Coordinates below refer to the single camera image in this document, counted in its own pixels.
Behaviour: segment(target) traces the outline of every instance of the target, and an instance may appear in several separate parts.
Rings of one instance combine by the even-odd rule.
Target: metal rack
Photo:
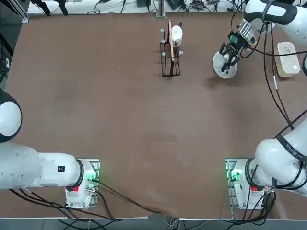
[[[171,31],[172,31],[172,24],[171,20],[169,20],[167,27],[167,40],[165,39],[164,29],[161,29],[161,32],[163,33],[163,39],[160,42],[160,52],[161,52],[162,77],[164,78],[180,75],[179,57],[181,54],[183,54],[183,52],[179,50],[179,47],[177,47],[176,43],[175,46],[173,46]],[[170,59],[169,70],[167,69],[168,59]]]

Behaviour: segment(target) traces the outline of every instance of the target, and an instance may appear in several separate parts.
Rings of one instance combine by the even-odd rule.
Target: cable
[[[123,10],[124,10],[124,6],[125,6],[125,3],[126,3],[126,0],[123,1],[123,7],[121,8],[121,11],[120,13],[123,13]]]
[[[139,203],[137,203],[137,202],[131,200],[130,198],[124,196],[124,195],[121,194],[120,192],[116,191],[115,189],[113,189],[113,188],[107,186],[106,184],[104,184],[104,183],[102,183],[102,182],[100,182],[100,181],[98,181],[98,180],[96,180],[96,179],[93,179],[92,181],[101,184],[102,186],[108,188],[108,189],[111,190],[112,192],[116,193],[117,195],[121,196],[122,198],[124,198],[124,199],[130,201],[131,203],[135,204],[136,206],[138,206],[138,207],[140,207],[140,208],[142,208],[142,209],[144,209],[144,210],[146,210],[146,211],[149,211],[149,212],[152,212],[152,213],[161,213],[161,212],[159,212],[159,211],[155,211],[155,210],[152,210],[152,209],[150,209],[150,208],[146,208],[146,207],[140,205]]]
[[[248,201],[246,202],[246,209],[245,209],[244,216],[243,216],[242,220],[245,219],[245,215],[246,215],[246,212],[247,212],[247,210],[248,210],[248,203],[249,203],[251,185],[252,185],[252,183],[253,183],[253,179],[254,179],[254,176],[255,176],[255,173],[256,173],[257,168],[258,168],[258,165],[256,164],[255,169],[254,169],[254,172],[253,172],[253,174],[252,174],[252,176],[251,176],[251,179],[250,179],[249,191],[248,191]]]
[[[183,4],[181,5],[181,7],[179,8],[179,10],[178,10],[177,12],[179,12],[179,11],[182,9],[183,6],[186,8],[186,2],[187,2],[187,0],[185,0],[185,1],[183,2]]]
[[[91,222],[93,222],[93,223],[95,223],[96,225],[98,225],[98,227],[96,227],[96,228],[79,228],[79,227],[76,227],[76,226],[73,226],[73,224],[74,223],[76,223],[76,222],[78,222],[78,221],[83,221],[83,222],[85,222],[85,220],[76,220],[76,221],[74,221],[74,222],[72,222],[72,223],[70,223],[70,224],[68,224],[68,223],[65,223],[63,220],[61,220],[61,219],[58,219],[62,224],[65,224],[66,225],[66,227],[63,229],[63,230],[65,230],[65,229],[67,229],[67,228],[69,228],[69,227],[72,227],[72,228],[74,228],[74,229],[79,229],[79,230],[95,230],[95,229],[105,229],[105,226],[107,226],[107,225],[109,225],[109,224],[112,224],[114,221],[111,221],[110,223],[107,223],[107,224],[105,224],[105,225],[101,225],[101,224],[99,224],[97,221],[95,221],[95,220],[93,220],[93,219],[90,219],[90,221]]]
[[[261,53],[261,54],[265,54],[266,56],[271,56],[273,57],[273,54],[269,54],[269,53],[265,53],[261,50],[258,50],[258,49],[255,49],[255,48],[252,48],[250,46],[248,46],[249,49],[252,49],[252,50],[255,50],[256,52],[258,53]],[[300,51],[300,52],[295,52],[295,53],[290,53],[290,54],[275,54],[275,57],[282,57],[282,56],[291,56],[291,55],[298,55],[298,54],[305,54],[307,53],[307,51]]]
[[[54,13],[58,8],[59,8],[59,5],[58,5],[58,7],[51,13],[51,15],[53,15],[53,13]]]
[[[218,11],[217,11],[217,5],[214,3],[214,0],[212,0],[212,3],[213,3],[213,6],[214,6],[215,11],[218,12]]]
[[[243,5],[246,1],[247,1],[247,0],[244,0],[244,1],[239,5],[239,7],[235,9],[235,12],[234,12],[234,14],[233,14],[232,17],[231,17],[230,27],[231,27],[232,32],[234,31],[233,28],[232,28],[232,22],[233,22],[233,20],[234,20],[235,14],[238,12],[239,8],[242,7],[242,5]]]
[[[21,192],[23,195],[25,195],[26,197],[28,197],[28,198],[30,198],[30,199],[37,200],[37,201],[42,201],[42,202],[51,204],[51,205],[53,205],[53,206],[54,206],[54,205],[59,205],[59,204],[57,204],[57,203],[55,203],[55,202],[49,202],[49,201],[45,200],[44,198],[40,197],[39,195],[37,195],[37,194],[34,193],[34,192],[30,192],[30,193],[34,194],[34,195],[37,196],[39,199],[37,199],[37,198],[35,198],[35,197],[32,197],[32,196],[28,195],[28,194],[27,194],[26,192],[24,192],[22,189],[19,189],[19,190],[20,190],[20,192]],[[60,212],[62,212],[65,216],[67,216],[69,219],[72,219],[72,218],[71,218],[70,216],[68,216],[65,212],[63,212],[60,208],[57,208],[57,209],[58,209]],[[87,220],[84,220],[84,219],[79,219],[79,218],[77,218],[70,210],[67,210],[67,211],[69,211],[76,219],[75,219],[75,221],[74,221],[73,223],[71,223],[71,224],[67,224],[67,223],[61,221],[60,219],[58,219],[60,222],[62,222],[62,223],[64,223],[64,224],[67,225],[66,228],[68,228],[68,227],[73,227],[73,228],[76,228],[76,229],[80,229],[80,228],[74,227],[73,224],[76,223],[77,221],[87,221]],[[103,228],[104,226],[113,223],[114,220],[111,221],[110,223],[104,225],[104,226],[100,225],[99,223],[97,223],[97,222],[94,221],[94,220],[92,220],[92,222],[95,223],[95,224],[97,224],[97,225],[99,226],[98,228]]]
[[[206,7],[205,5],[203,6],[204,8],[206,8],[207,10],[209,10],[209,12],[212,12],[208,7]]]
[[[158,12],[158,8],[157,8],[157,6],[155,5],[154,0],[153,0],[153,4],[154,4],[154,7],[155,7],[155,10]]]
[[[297,118],[294,119],[290,124],[291,124],[291,125],[294,124],[296,121],[298,121],[298,120],[299,120],[302,116],[304,116],[306,113],[307,113],[307,109],[304,110],[299,116],[297,116]],[[288,125],[287,125],[285,128],[283,128],[280,132],[278,132],[278,133],[275,135],[274,139],[277,138],[279,135],[281,135],[287,128],[289,128],[289,127],[290,127],[290,124],[288,124]]]
[[[199,225],[197,225],[197,226],[195,226],[195,227],[193,227],[193,228],[187,229],[187,230],[194,230],[194,229],[197,229],[197,228],[199,228],[200,226],[204,225],[204,224],[207,223],[207,222],[208,222],[208,220],[205,220],[203,223],[200,223]]]
[[[99,192],[98,190],[96,190],[96,193],[101,197],[101,199],[102,199],[102,201],[104,202],[104,205],[105,205],[105,207],[106,207],[106,212],[108,213],[108,215],[112,218],[112,219],[115,219],[115,217],[111,214],[111,212],[110,212],[110,209],[109,209],[109,207],[108,207],[108,205],[107,205],[107,203],[106,203],[106,199],[105,199],[105,197],[102,195],[102,193],[101,192]]]
[[[35,197],[33,197],[33,196],[28,195],[28,194],[27,194],[26,192],[24,192],[24,190],[22,190],[22,189],[19,189],[19,191],[20,191],[24,196],[26,196],[27,198],[30,198],[30,199],[32,199],[32,200],[42,201],[42,202],[47,203],[47,204],[50,204],[50,205],[52,205],[52,206],[54,206],[54,205],[59,205],[59,204],[57,204],[57,203],[49,202],[49,201],[45,200],[44,198],[40,197],[40,196],[37,195],[36,193],[30,192],[30,193],[32,193],[33,195],[35,195],[36,197],[38,197],[38,199],[35,198]],[[64,211],[62,211],[60,208],[57,208],[57,210],[60,211],[61,213],[63,213],[63,214],[64,214],[66,217],[68,217],[69,219],[72,219],[70,216],[68,216],[68,215],[67,215]],[[66,209],[66,210],[67,210],[68,212],[70,212],[71,215],[72,215],[74,218],[78,219],[77,216],[75,216],[75,215],[73,214],[73,212],[71,212],[71,211],[68,210],[68,209]]]
[[[262,25],[262,27],[261,27],[261,30],[260,30],[260,33],[259,33],[259,37],[258,37],[258,40],[257,40],[257,43],[256,43],[256,45],[255,45],[255,48],[257,48],[257,46],[258,46],[258,43],[259,43],[259,41],[260,41],[260,38],[261,38],[261,33],[262,33],[262,31],[263,31],[263,27],[264,27],[264,24]],[[243,58],[243,59],[245,59],[245,58],[248,58],[249,56],[251,56],[253,53],[254,53],[254,49],[247,55],[247,56],[242,56],[242,51],[243,51],[244,49],[241,49],[241,52],[240,52],[240,56]]]
[[[90,214],[90,215],[93,215],[93,216],[97,216],[97,217],[101,217],[101,218],[106,218],[106,219],[109,219],[109,220],[112,220],[111,218],[108,218],[108,217],[105,217],[103,215],[99,215],[99,214],[96,214],[96,213],[92,213],[92,212],[88,212],[88,211],[84,211],[82,209],[77,209],[77,208],[72,208],[72,207],[65,207],[65,206],[62,206],[62,205],[59,205],[59,204],[56,204],[57,206],[51,206],[51,205],[46,205],[44,203],[40,203],[40,202],[36,202],[34,200],[31,200],[31,199],[28,199],[22,195],[20,195],[18,192],[16,192],[15,190],[13,189],[9,189],[12,193],[14,193],[16,196],[20,197],[21,199],[25,200],[25,201],[29,201],[33,204],[37,204],[37,205],[41,205],[41,206],[44,206],[44,207],[50,207],[50,208],[63,208],[63,209],[69,209],[69,210],[75,210],[75,211],[78,211],[78,212],[82,212],[82,213],[86,213],[86,214]]]
[[[265,37],[264,37],[264,46],[263,46],[263,50],[264,50],[264,53],[265,53],[265,49],[266,49],[266,44],[267,44],[267,37],[268,37],[268,25],[266,24],[266,30],[265,30]],[[286,122],[288,123],[288,119],[287,117],[283,114],[280,106],[278,105],[274,95],[273,95],[273,92],[272,92],[272,89],[271,89],[271,86],[269,84],[269,79],[268,79],[268,75],[267,75],[267,67],[266,67],[266,61],[265,61],[265,55],[263,55],[263,66],[264,66],[264,75],[265,75],[265,80],[266,80],[266,83],[268,85],[268,88],[269,88],[269,91],[270,91],[270,94],[271,94],[271,97],[272,99],[274,100],[279,112],[281,113],[281,115],[284,117],[284,119],[286,120]]]
[[[280,94],[279,94],[279,91],[278,91],[278,87],[277,87],[277,82],[276,82],[276,74],[275,74],[275,66],[274,66],[274,61],[275,61],[275,51],[274,51],[274,38],[273,38],[273,24],[271,23],[271,41],[272,41],[272,54],[273,54],[273,57],[272,57],[272,73],[273,73],[273,77],[274,77],[274,82],[275,82],[275,89],[276,89],[276,93],[277,93],[277,97],[279,99],[279,102],[283,108],[283,112],[284,112],[284,115],[287,119],[287,123],[290,125],[290,129],[293,130],[293,126],[291,125],[291,121],[290,121],[290,118],[288,116],[288,113],[286,111],[286,108],[283,104],[283,101],[280,97]]]
[[[173,227],[177,222],[178,222],[178,228],[177,228],[177,229],[180,228],[180,219],[175,218],[175,217],[172,217],[171,220],[170,220],[170,222],[168,223],[168,221],[167,221],[167,219],[166,219],[166,216],[163,215],[163,217],[164,217],[164,221],[165,221],[166,224],[168,225],[168,227],[167,227],[166,230],[168,230],[168,229],[173,230],[172,227]]]
[[[242,11],[242,3],[241,3],[240,6],[238,6],[234,1],[233,1],[233,2],[230,1],[230,0],[224,0],[224,1],[227,1],[227,2],[231,3],[231,4],[232,4],[232,7],[233,7],[233,6],[236,6],[236,9],[239,9],[239,8],[241,7],[241,11]]]
[[[98,1],[98,2],[96,3],[95,7],[94,7],[94,12],[95,12],[95,14],[98,14],[98,15],[100,15],[100,10],[99,10],[99,13],[96,13],[96,7],[97,7],[97,5],[98,5],[99,3],[101,3],[101,0]]]

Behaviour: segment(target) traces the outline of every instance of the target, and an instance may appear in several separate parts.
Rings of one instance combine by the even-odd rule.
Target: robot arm
[[[257,41],[254,31],[260,31],[264,23],[270,22],[280,27],[294,42],[306,46],[307,9],[278,1],[250,0],[245,8],[244,18],[236,32],[231,31],[229,43],[222,44],[213,58],[213,68],[222,78],[235,75],[238,53],[248,45],[254,46]]]
[[[293,41],[307,45],[307,29],[304,25],[307,22],[306,8],[277,1],[250,0],[238,30],[229,34],[230,42],[223,44],[213,58],[213,67],[219,76],[234,76],[239,51],[256,44],[254,31],[260,31],[267,22],[280,27]],[[238,207],[245,209],[251,194],[248,208],[253,209],[266,186],[286,189],[307,197],[306,163],[307,119],[284,137],[262,141],[256,148],[255,159],[237,161],[232,170],[232,179],[235,181]]]
[[[38,153],[9,142],[21,125],[19,104],[0,89],[0,189],[65,187],[66,205],[95,207],[97,195],[91,191],[97,183],[92,179],[98,177],[99,160],[78,160],[65,153]]]

